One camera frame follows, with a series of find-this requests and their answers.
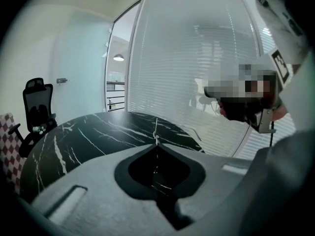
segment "ceiling light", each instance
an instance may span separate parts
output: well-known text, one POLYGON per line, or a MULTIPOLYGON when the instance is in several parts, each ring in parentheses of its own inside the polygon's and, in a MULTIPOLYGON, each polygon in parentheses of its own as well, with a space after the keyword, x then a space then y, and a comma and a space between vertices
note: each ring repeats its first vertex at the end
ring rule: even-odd
POLYGON ((123 61, 123 60, 125 60, 125 59, 124 59, 123 55, 121 55, 121 54, 116 54, 116 55, 114 56, 114 60, 116 60, 116 61, 123 61))

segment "door handle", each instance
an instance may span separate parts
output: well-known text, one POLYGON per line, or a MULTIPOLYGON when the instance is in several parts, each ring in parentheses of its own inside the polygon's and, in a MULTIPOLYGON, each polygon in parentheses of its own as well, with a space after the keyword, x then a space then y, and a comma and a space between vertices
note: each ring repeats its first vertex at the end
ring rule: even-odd
POLYGON ((66 83, 67 81, 69 81, 69 79, 67 79, 67 78, 58 78, 57 84, 59 84, 59 86, 60 86, 60 83, 66 83))

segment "chair armrest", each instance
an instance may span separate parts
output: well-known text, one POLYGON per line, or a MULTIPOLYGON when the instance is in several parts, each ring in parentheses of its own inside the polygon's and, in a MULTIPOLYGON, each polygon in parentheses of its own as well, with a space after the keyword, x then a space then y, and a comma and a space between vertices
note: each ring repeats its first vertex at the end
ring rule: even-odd
POLYGON ((55 118, 56 118, 56 114, 51 114, 51 115, 48 117, 47 121, 55 120, 55 118))
POLYGON ((18 129, 19 126, 21 126, 20 123, 19 123, 19 124, 16 124, 16 125, 13 126, 12 128, 10 128, 8 134, 9 134, 9 135, 12 135, 12 134, 15 132, 15 133, 16 133, 16 136, 21 140, 21 142, 23 142, 24 139, 23 139, 21 133, 19 132, 19 129, 18 129))
POLYGON ((18 130, 19 126, 21 126, 20 123, 19 123, 19 124, 16 124, 16 125, 13 126, 12 128, 10 128, 8 134, 9 134, 9 135, 12 135, 14 132, 16 132, 16 131, 18 130))

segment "white panel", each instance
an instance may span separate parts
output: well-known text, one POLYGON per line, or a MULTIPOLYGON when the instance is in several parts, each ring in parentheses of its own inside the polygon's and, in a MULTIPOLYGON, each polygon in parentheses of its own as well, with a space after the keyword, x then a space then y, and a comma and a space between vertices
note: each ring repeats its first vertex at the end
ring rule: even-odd
POLYGON ((238 74, 238 63, 257 58, 256 43, 241 0, 145 0, 131 49, 128 110, 181 126, 206 153, 233 155, 248 126, 220 116, 216 101, 204 106, 199 99, 208 78, 224 79, 222 69, 238 74))

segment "cable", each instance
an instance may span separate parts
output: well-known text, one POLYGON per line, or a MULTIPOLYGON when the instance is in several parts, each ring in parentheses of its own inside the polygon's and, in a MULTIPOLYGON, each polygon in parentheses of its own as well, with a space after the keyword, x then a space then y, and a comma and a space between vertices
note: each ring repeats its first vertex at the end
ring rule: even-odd
MULTIPOLYGON (((271 122, 271 129, 274 129, 274 126, 275 126, 275 122, 274 121, 272 121, 271 122)), ((274 133, 271 133, 271 135, 270 135, 270 147, 272 147, 272 139, 273 139, 273 137, 274 137, 274 133)))

